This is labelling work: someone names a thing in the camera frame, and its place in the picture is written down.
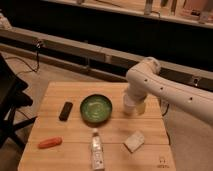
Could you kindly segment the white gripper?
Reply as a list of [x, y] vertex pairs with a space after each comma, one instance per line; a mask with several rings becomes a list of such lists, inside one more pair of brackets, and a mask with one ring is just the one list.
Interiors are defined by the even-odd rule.
[[124, 91], [124, 94], [127, 94], [136, 104], [136, 108], [133, 114], [137, 113], [138, 115], [141, 115], [145, 112], [145, 99], [147, 97], [147, 94], [145, 92], [136, 92], [133, 88], [128, 87]]

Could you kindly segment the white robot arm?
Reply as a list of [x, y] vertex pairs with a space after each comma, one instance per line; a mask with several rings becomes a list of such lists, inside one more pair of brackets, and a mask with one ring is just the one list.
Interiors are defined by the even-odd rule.
[[157, 59], [146, 57], [127, 71], [124, 112], [132, 114], [151, 93], [213, 126], [213, 93], [165, 79], [159, 76], [160, 70]]

